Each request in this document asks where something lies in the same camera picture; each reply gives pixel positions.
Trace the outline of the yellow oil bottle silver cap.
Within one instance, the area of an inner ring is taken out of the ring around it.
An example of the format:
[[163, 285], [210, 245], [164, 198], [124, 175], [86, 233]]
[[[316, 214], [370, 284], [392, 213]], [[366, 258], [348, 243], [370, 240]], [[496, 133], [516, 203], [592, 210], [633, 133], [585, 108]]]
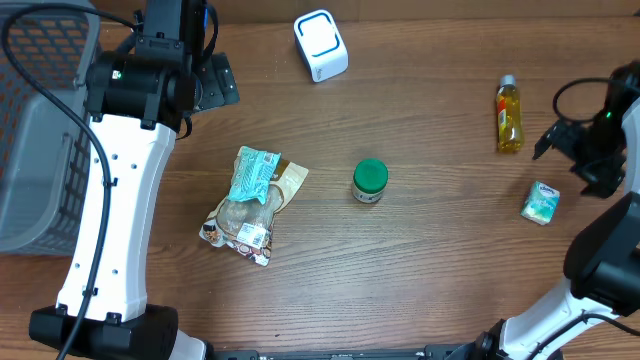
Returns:
[[496, 94], [497, 148], [501, 153], [518, 152], [524, 144], [520, 93], [514, 75], [504, 75]]

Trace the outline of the teal snack packet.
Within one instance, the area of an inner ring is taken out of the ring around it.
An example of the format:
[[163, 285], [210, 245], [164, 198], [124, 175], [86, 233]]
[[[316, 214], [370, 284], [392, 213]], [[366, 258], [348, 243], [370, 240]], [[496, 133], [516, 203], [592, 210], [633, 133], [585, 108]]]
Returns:
[[257, 200], [261, 205], [265, 205], [270, 181], [280, 158], [280, 153], [243, 146], [234, 163], [234, 174], [227, 198], [234, 202]]

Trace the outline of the brown cookie bag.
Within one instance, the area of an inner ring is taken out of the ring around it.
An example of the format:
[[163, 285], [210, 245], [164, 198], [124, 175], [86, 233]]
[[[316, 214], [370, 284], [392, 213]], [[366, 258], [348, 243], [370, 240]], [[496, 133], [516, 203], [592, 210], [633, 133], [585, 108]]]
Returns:
[[271, 260], [275, 216], [292, 201], [308, 174], [307, 168], [282, 159], [269, 183], [265, 204], [224, 198], [208, 214], [199, 236], [216, 248], [228, 246], [266, 267]]

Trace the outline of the green lid white jar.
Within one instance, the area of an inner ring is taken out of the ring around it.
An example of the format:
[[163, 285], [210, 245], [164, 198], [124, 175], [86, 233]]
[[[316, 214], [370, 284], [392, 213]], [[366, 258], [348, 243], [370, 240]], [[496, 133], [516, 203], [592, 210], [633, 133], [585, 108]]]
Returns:
[[389, 171], [379, 159], [368, 158], [355, 167], [352, 181], [354, 198], [363, 203], [378, 202], [389, 180]]

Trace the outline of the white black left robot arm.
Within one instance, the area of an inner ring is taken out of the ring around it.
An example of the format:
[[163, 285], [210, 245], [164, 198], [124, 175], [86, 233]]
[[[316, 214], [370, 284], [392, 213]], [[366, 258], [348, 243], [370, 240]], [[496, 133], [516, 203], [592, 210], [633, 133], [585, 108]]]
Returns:
[[31, 339], [60, 356], [210, 359], [213, 346], [152, 305], [146, 260], [154, 208], [175, 143], [195, 113], [239, 99], [214, 50], [218, 19], [204, 1], [151, 1], [131, 36], [98, 55], [86, 76], [91, 143], [84, 207], [70, 270], [54, 305], [36, 310]]

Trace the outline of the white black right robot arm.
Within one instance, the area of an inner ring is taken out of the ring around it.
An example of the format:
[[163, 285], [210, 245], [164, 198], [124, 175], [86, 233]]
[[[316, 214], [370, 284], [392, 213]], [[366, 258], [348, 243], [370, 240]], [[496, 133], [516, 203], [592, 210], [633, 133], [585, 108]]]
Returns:
[[472, 343], [452, 350], [424, 349], [427, 359], [561, 359], [565, 344], [590, 328], [620, 323], [639, 309], [639, 63], [604, 79], [603, 108], [590, 119], [563, 113], [534, 147], [540, 157], [559, 150], [572, 160], [583, 194], [623, 197], [584, 228], [565, 256], [563, 278], [527, 311], [500, 320]]

